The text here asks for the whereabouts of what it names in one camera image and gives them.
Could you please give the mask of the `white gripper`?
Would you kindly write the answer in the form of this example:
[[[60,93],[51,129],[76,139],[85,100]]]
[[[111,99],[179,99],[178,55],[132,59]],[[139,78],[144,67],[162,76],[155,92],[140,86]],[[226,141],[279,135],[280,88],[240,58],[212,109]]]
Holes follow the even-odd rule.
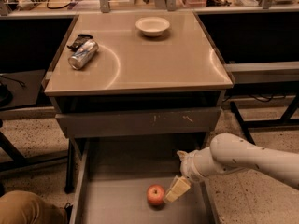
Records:
[[[195,150],[187,153],[179,150],[177,152],[180,164],[180,172],[183,176],[175,176],[169,189],[164,195],[165,203],[172,203],[184,195],[190,188],[191,182],[199,182],[205,177],[203,161],[205,160],[202,150]]]

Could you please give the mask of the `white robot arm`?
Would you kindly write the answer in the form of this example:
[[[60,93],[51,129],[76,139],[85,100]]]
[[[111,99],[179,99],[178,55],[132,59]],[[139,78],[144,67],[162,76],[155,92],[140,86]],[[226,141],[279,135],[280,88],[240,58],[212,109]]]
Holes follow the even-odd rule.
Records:
[[[172,203],[184,195],[193,183],[212,175],[227,175],[252,169],[299,189],[299,154],[258,147],[230,134],[216,135],[210,145],[192,152],[178,151],[181,176],[176,176],[164,195]]]

